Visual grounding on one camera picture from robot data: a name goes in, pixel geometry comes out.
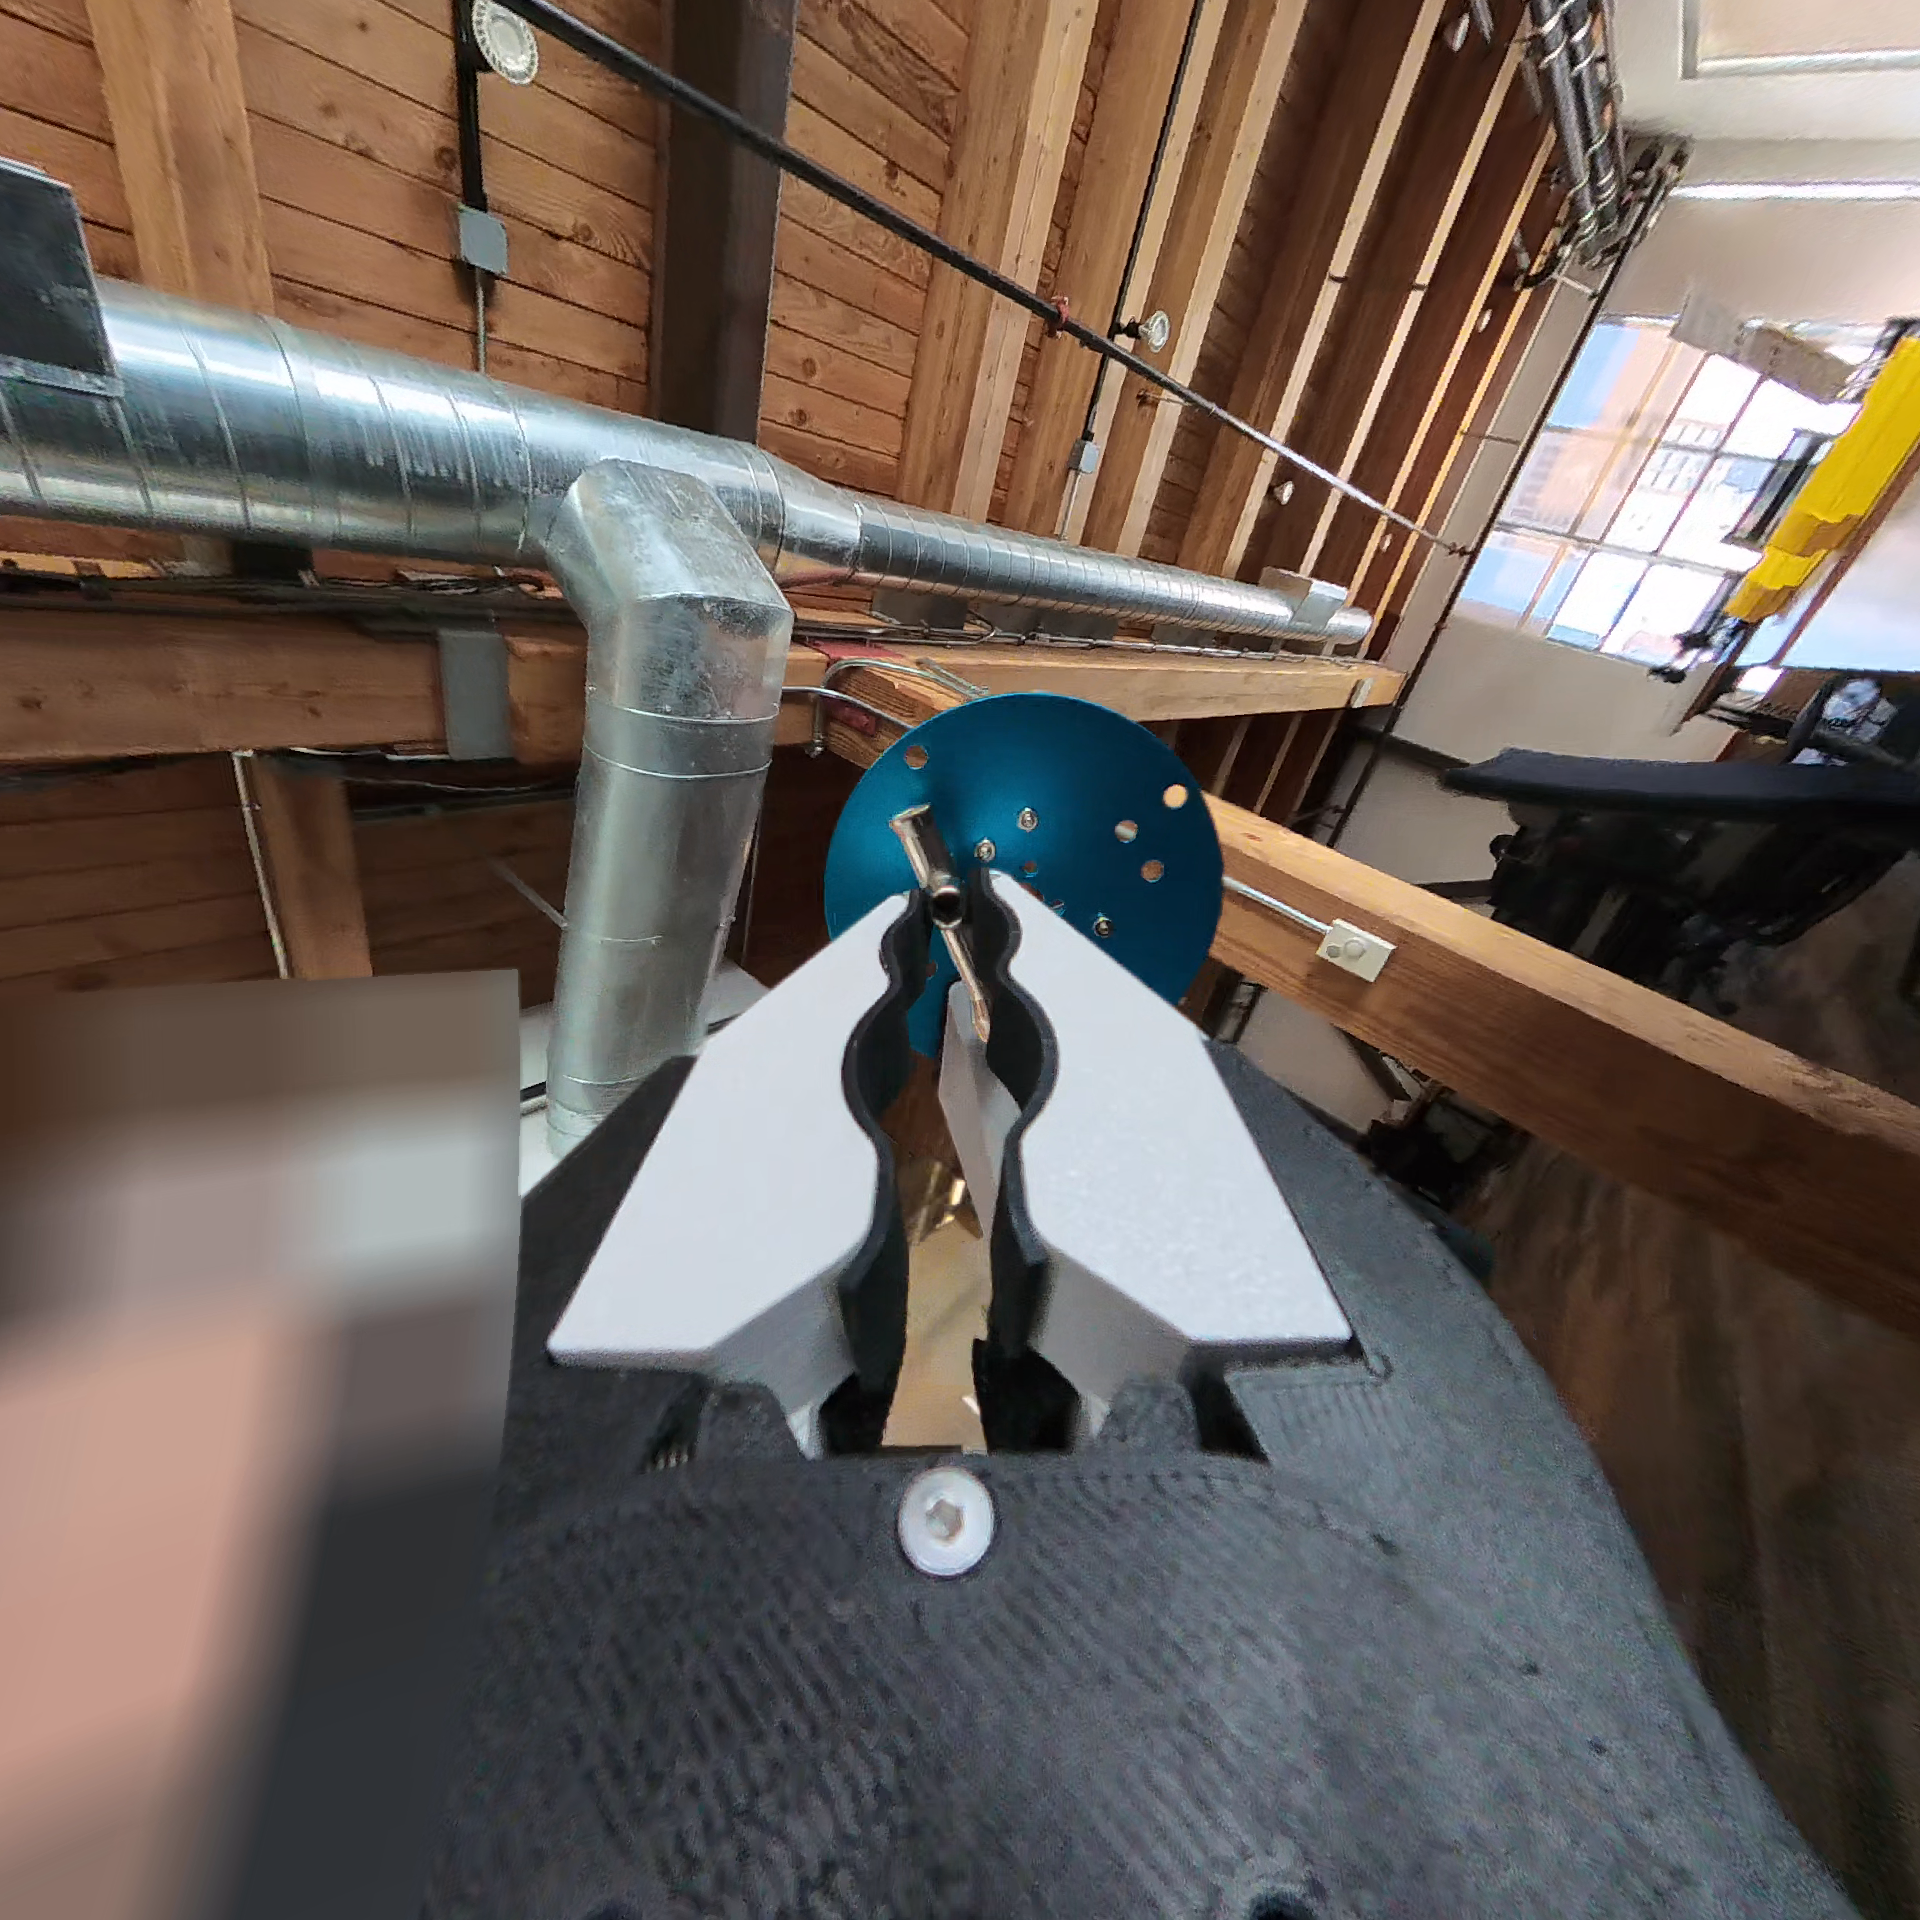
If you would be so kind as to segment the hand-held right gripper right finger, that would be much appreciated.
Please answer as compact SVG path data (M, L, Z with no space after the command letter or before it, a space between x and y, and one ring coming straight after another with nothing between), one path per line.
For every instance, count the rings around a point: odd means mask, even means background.
M1007 1165L971 1357L990 1452L1070 1449L1138 1382L1172 1386L1210 1429L1237 1371L1359 1357L1210 1045L1170 1065L1170 1089L1102 1060L1056 1077L1010 1137L1040 1251L1012 1246Z

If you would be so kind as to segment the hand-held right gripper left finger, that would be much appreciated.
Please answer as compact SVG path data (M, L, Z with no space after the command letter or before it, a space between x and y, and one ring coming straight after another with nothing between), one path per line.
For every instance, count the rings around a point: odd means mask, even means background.
M755 1386L806 1456L877 1448L907 1253L882 1121L911 1074L920 896L882 899L688 1062L547 1352Z

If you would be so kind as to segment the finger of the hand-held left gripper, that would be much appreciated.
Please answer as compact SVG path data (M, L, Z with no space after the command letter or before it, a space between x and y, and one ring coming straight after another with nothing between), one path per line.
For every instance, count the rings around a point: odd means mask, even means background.
M1015 1170L1012 1246L1021 1254L1040 1251L1023 1196L1023 1165L1018 1133L1040 1090L1040 1041L1021 1025L1010 1037L983 1041L971 1025L946 1025L940 1065L940 1100L967 1182L975 1222L996 1233L1005 1169Z

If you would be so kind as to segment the small metal socket wrench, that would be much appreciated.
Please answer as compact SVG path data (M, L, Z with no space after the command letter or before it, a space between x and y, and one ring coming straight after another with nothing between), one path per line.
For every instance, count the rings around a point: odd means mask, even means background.
M970 890L959 881L930 805L901 810L892 818L907 867L924 896L927 922L942 934L958 982L964 987L974 1036L981 1045L991 1037L991 1002L975 968L970 933Z

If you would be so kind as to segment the blue round metal plate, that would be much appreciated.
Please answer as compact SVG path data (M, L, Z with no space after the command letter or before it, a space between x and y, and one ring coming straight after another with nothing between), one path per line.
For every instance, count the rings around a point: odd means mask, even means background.
M930 805L970 894L991 1041L1040 1041L1040 1092L1102 1060L1124 1084L1170 1089L1182 1016L1222 905L1210 805L1176 754L1138 722L1056 692L1010 692L934 714L856 782L824 858L829 941L882 899L918 891L892 818ZM971 1025L918 891L911 1057L938 1060L950 995Z

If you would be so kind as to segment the thin metal conduit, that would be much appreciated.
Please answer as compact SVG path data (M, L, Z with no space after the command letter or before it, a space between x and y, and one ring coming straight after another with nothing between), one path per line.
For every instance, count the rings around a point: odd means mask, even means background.
M1304 931L1319 944L1331 934L1331 924L1303 913L1300 907L1296 907L1291 904L1277 901L1271 894L1263 894L1256 886L1253 886L1244 881L1237 881L1234 876L1224 876L1222 883L1220 883L1220 890L1222 890L1222 896L1231 896L1242 904L1247 904L1247 905L1266 913L1271 920L1277 920L1277 922L1290 924L1299 931Z

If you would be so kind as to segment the wooden pillar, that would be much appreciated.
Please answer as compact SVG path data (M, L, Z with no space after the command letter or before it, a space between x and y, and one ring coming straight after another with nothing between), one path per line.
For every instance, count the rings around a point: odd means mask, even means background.
M1917 1112L1210 798L1224 873L1392 944L1375 979L1227 894L1214 961L1643 1188L1885 1329L1917 1330Z

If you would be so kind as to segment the black office chair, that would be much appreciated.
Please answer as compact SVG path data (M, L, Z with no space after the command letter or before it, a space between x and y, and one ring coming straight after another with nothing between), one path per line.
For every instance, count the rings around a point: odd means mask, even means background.
M1492 922L1717 1018L1742 962L1797 944L1917 850L1915 676L1824 678L1795 721L1746 718L1782 758L1504 750L1442 772L1504 806Z

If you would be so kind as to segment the grid pane window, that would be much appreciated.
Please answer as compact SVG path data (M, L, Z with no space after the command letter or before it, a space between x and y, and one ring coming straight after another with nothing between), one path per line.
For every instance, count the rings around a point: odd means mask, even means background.
M1551 397L1456 613L1682 672L1758 549L1736 541L1856 418L1754 368L1604 321Z

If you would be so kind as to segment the small yellow storage bin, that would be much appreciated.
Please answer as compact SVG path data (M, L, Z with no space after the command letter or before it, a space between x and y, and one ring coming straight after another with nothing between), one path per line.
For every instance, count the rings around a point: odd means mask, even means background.
M1780 545L1762 549L1760 561L1728 593L1722 611L1726 617L1758 626L1782 613L1805 587L1816 564L1828 557L1824 550L1802 554Z

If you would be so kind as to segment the black ceiling conduit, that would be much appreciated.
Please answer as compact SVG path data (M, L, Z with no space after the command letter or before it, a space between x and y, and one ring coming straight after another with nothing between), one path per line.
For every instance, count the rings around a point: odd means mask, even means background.
M920 251L924 257L948 268L950 272L962 274L967 281L983 285L996 299L1021 309L1030 321L1038 321L1044 326L1047 337L1070 339L1082 349L1095 354L1099 361L1122 368L1124 376L1141 379L1147 388L1179 403L1183 409L1196 411L1214 420L1216 426L1222 426L1234 436L1256 445L1260 451L1276 454L1279 465L1291 466L1296 473L1303 473L1309 481L1326 485L1334 497L1362 505L1367 513L1402 528L1407 537L1436 545L1440 550L1461 561L1466 561L1472 554L1467 545L1447 539L1436 530L1424 528L1420 522L1387 507L1381 498L1365 494L1352 482L1334 475L1331 469L1304 457L1300 451L1237 418L1227 406L1198 394L1163 368L1156 368L1138 352L1126 349L1126 346L1120 342L1120 333L1115 330L1095 332L1090 324L1071 315L1070 304L1064 299L1044 299L1034 289L1023 285L1020 278L1012 278L1010 274L996 270L981 257L967 251L964 246L958 246L956 243L948 243L938 230L915 221L894 203L877 198L867 187L853 182L846 176L838 176L835 169L792 148L783 137L756 129L755 121L748 118L743 112L699 92L696 88L674 76L659 61L598 33L596 28L564 11L560 5L503 3L501 8L515 13L517 18L526 21L533 29L549 35L575 54L590 59L607 74L615 74L624 82L646 89L663 104L707 121L738 148L774 165L779 173L803 180L805 185L820 193L828 201L853 210L855 217L875 224L877 229L903 241L909 250Z

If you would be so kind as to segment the large yellow storage bin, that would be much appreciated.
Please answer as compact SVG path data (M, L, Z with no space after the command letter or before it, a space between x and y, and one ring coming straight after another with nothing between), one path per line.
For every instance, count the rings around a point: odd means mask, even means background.
M1812 469L1782 516L1775 546L1808 563L1838 549L1871 514L1915 444L1917 339L1908 337L1892 347L1856 420Z

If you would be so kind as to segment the black ceiling pipes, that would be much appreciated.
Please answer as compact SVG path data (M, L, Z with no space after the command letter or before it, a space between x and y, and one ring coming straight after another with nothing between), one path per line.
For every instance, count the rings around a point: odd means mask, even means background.
M1523 254L1516 285L1526 292L1564 270L1613 272L1647 237L1687 169L1679 134L1630 134L1613 59L1613 8L1524 5L1526 88L1551 123L1556 213L1541 254Z

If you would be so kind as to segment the silver metal ventilation duct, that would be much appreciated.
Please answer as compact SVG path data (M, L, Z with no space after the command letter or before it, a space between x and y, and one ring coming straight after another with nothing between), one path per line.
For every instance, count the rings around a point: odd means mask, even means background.
M789 586L867 586L1253 640L1359 638L1266 590L862 497L756 445L99 281L74 193L4 162L4 514L542 568L587 634L547 1137L664 1060L744 873Z

